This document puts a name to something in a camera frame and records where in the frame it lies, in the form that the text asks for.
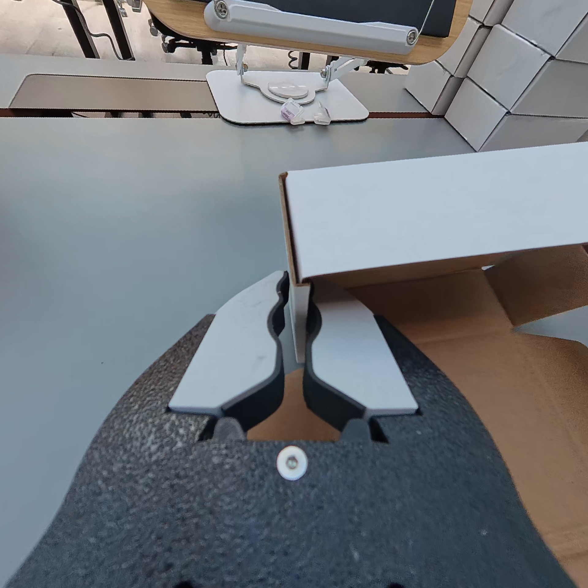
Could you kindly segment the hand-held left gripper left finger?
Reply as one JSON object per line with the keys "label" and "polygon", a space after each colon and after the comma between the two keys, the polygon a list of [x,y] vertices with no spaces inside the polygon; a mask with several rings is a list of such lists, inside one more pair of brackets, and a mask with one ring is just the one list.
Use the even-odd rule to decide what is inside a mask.
{"label": "hand-held left gripper left finger", "polygon": [[275,271],[227,301],[215,314],[168,408],[236,419],[251,430],[280,407],[285,386],[279,336],[289,276]]}

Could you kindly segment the black desk leg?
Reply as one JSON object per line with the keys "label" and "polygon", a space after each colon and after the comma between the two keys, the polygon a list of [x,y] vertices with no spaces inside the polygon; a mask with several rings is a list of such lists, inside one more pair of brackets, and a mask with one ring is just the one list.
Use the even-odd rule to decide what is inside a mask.
{"label": "black desk leg", "polygon": [[54,1],[63,7],[77,42],[86,58],[100,59],[92,34],[77,1]]}
{"label": "black desk leg", "polygon": [[125,9],[122,8],[120,1],[102,1],[102,4],[107,13],[121,58],[126,61],[134,61],[135,55],[123,23],[123,17],[126,15]]}

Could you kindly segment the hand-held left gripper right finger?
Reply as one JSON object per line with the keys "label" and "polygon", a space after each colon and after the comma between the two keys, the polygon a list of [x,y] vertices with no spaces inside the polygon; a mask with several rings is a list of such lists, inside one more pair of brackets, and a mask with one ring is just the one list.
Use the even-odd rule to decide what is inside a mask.
{"label": "hand-held left gripper right finger", "polygon": [[325,278],[312,285],[303,396],[342,432],[349,421],[414,415],[419,407],[373,312]]}

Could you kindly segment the silver monitor stand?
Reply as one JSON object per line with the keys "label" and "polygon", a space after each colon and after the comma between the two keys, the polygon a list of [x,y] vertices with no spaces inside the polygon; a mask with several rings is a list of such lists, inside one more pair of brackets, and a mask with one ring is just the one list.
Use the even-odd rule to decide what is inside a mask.
{"label": "silver monitor stand", "polygon": [[210,72],[210,92],[222,118],[239,125],[289,123],[281,107],[291,99],[304,108],[305,123],[313,122],[320,101],[328,108],[332,122],[356,122],[367,118],[368,110],[348,91],[339,78],[367,59],[341,56],[320,73],[248,70],[247,45],[238,44],[236,73]]}

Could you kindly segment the black office chair base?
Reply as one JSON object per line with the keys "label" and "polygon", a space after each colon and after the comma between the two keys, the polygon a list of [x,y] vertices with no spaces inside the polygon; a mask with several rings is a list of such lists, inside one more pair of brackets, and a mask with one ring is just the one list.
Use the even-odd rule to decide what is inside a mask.
{"label": "black office chair base", "polygon": [[237,48],[236,45],[230,43],[200,40],[175,32],[160,21],[150,9],[148,11],[150,33],[154,37],[159,36],[161,38],[162,49],[166,54],[173,54],[178,48],[196,49],[201,55],[203,65],[213,65],[212,58],[217,56],[218,52],[221,52],[223,53],[224,64],[227,65],[225,52],[235,51]]}

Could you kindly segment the stack of white boxes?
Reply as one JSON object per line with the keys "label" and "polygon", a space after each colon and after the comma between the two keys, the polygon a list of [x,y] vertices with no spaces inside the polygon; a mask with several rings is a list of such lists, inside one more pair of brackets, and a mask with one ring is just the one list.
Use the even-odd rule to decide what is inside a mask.
{"label": "stack of white boxes", "polygon": [[587,141],[587,1],[474,1],[407,91],[475,151]]}

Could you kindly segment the white cardboard box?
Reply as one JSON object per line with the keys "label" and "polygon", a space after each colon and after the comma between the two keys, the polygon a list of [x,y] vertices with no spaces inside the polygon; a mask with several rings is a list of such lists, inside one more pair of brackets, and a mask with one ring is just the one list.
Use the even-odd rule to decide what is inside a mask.
{"label": "white cardboard box", "polygon": [[376,315],[419,408],[264,464],[264,564],[295,587],[587,587],[587,143],[288,172],[319,306]]}

